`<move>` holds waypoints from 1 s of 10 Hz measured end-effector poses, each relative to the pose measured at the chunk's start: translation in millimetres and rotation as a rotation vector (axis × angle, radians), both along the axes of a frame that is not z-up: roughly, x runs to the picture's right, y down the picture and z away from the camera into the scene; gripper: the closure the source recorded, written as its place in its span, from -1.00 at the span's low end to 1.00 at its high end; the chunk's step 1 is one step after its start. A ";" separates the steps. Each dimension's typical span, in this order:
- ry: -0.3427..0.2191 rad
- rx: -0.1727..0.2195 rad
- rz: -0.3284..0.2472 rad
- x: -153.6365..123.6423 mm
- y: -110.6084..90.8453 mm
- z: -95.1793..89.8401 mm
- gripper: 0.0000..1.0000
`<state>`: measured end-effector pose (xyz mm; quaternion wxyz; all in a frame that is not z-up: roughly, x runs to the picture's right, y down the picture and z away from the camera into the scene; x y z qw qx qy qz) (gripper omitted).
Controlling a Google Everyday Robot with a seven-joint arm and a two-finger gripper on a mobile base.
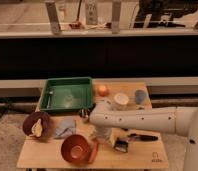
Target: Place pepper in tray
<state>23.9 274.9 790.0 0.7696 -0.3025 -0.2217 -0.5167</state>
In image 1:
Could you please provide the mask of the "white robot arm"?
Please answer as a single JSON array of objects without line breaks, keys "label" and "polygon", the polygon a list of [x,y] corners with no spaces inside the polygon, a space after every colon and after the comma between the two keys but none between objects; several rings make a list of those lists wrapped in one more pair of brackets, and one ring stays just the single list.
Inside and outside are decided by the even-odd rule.
[{"label": "white robot arm", "polygon": [[116,111],[108,101],[100,101],[90,114],[90,123],[100,127],[138,129],[187,137],[183,171],[198,171],[198,107]]}]

